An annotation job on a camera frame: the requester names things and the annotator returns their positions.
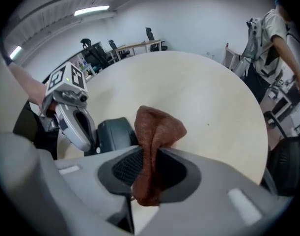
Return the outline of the person's left hand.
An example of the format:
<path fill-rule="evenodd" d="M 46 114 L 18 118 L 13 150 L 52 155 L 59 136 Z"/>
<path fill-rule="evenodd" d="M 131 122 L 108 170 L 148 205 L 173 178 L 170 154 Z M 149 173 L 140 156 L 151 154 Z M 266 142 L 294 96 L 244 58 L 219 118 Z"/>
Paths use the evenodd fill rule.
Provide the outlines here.
<path fill-rule="evenodd" d="M 48 118 L 54 118 L 55 117 L 55 108 L 57 106 L 57 102 L 56 101 L 52 101 L 46 111 L 45 111 L 45 116 L 48 117 Z"/>

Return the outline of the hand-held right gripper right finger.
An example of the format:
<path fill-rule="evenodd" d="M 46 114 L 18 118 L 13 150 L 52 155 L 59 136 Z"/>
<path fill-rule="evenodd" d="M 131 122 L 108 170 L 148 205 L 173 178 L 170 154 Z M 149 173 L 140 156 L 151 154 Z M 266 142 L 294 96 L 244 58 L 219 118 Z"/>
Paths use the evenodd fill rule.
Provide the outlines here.
<path fill-rule="evenodd" d="M 159 206 L 134 205 L 138 236 L 263 236 L 292 201 L 213 159 L 162 148 L 157 162 L 183 180 L 161 193 Z"/>

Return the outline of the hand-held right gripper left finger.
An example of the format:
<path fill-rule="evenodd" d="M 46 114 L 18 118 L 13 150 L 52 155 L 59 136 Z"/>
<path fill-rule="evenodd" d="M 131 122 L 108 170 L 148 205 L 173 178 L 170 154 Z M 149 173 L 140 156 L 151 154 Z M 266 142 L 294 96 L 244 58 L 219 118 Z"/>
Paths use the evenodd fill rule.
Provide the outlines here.
<path fill-rule="evenodd" d="M 135 176 L 123 171 L 138 154 L 133 146 L 55 161 L 28 139 L 0 133 L 0 186 L 40 234 L 133 234 Z"/>

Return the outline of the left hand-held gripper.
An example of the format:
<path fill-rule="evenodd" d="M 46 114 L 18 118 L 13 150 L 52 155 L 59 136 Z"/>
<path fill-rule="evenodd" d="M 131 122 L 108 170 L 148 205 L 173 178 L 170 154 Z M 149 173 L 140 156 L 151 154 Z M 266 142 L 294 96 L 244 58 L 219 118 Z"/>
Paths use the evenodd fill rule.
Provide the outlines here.
<path fill-rule="evenodd" d="M 50 74 L 40 121 L 46 131 L 60 128 L 70 142 L 83 152 L 95 152 L 98 135 L 93 118 L 86 110 L 88 89 L 83 72 L 67 61 Z M 45 111 L 57 102 L 55 117 Z"/>

